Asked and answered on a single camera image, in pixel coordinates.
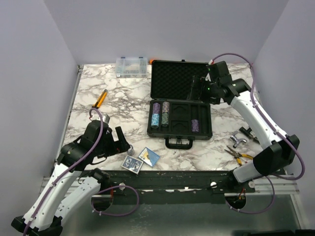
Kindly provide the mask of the purple 500 chip stack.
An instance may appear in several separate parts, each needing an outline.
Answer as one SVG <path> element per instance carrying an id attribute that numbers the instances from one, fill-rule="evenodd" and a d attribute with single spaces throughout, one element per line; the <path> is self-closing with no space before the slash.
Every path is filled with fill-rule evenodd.
<path id="1" fill-rule="evenodd" d="M 197 119 L 191 120 L 191 130 L 193 133 L 199 132 L 199 121 Z"/>

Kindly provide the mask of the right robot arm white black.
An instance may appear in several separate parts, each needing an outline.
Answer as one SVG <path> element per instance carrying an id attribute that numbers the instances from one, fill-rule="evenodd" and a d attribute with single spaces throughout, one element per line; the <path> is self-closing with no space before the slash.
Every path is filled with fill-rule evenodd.
<path id="1" fill-rule="evenodd" d="M 244 187 L 244 182 L 268 176 L 290 165 L 299 146 L 296 135 L 289 136 L 265 112 L 253 96 L 252 88 L 244 79 L 233 80 L 225 61 L 207 65 L 206 77 L 194 75 L 189 100 L 218 104 L 221 100 L 234 108 L 257 136 L 262 151 L 253 160 L 232 171 L 226 181 L 233 193 Z"/>

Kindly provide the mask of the blue tan 10 chip stack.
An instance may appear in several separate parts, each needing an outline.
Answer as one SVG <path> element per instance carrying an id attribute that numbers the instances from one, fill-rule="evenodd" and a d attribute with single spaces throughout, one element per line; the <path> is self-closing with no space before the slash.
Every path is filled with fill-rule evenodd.
<path id="1" fill-rule="evenodd" d="M 134 148 L 133 148 L 132 145 L 130 145 L 130 148 L 129 148 L 129 150 L 127 151 L 127 154 L 130 155 L 130 156 L 133 156 L 134 153 L 135 153 Z"/>

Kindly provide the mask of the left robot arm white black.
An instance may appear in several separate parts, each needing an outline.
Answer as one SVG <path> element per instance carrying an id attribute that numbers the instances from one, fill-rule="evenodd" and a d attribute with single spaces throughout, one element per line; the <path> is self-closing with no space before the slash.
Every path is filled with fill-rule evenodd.
<path id="1" fill-rule="evenodd" d="M 133 149 L 121 127 L 115 129 L 116 141 L 107 123 L 93 120 L 83 135 L 63 146 L 44 190 L 27 213 L 13 219 L 11 226 L 26 236 L 59 236 L 66 220 L 86 199 L 95 193 L 106 193 L 109 175 L 95 168 L 79 187 L 66 194 L 95 157 L 109 157 Z"/>

